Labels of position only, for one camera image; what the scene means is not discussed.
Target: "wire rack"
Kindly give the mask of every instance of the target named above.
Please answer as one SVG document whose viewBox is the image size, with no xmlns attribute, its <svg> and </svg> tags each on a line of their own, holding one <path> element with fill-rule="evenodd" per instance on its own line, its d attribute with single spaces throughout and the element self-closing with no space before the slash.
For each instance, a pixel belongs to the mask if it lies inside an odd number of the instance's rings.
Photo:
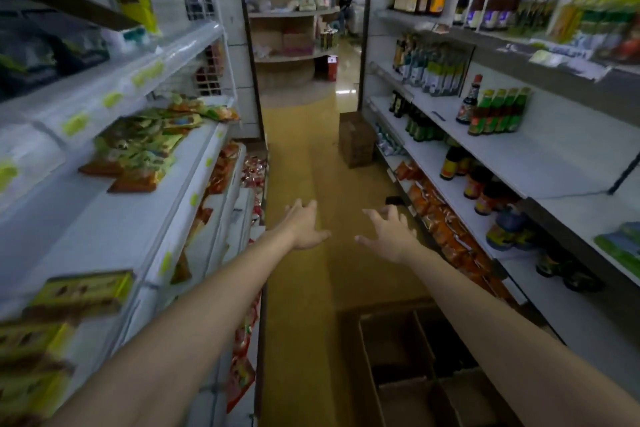
<svg viewBox="0 0 640 427">
<path fill-rule="evenodd" d="M 210 19 L 221 23 L 218 0 L 151 0 L 151 3 L 163 35 L 183 32 L 197 20 Z M 213 42 L 168 78 L 154 91 L 154 95 L 167 96 L 175 91 L 189 96 L 227 95 L 236 98 L 226 36 Z"/>
</svg>

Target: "aisle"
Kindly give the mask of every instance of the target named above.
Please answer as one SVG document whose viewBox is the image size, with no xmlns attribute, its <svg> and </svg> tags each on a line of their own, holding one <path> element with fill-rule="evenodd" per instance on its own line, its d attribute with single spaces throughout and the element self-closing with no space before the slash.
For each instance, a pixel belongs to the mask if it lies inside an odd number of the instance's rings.
<svg viewBox="0 0 640 427">
<path fill-rule="evenodd" d="M 383 205 L 395 188 L 381 165 L 346 167 L 337 150 L 337 105 L 344 110 L 335 98 L 263 109 L 271 162 L 267 225 L 297 197 L 315 198 L 320 226 L 333 233 L 314 250 L 291 253 L 269 279 L 263 427 L 355 425 L 336 312 L 427 293 L 408 269 L 353 240 L 373 233 L 362 209 Z"/>
</svg>

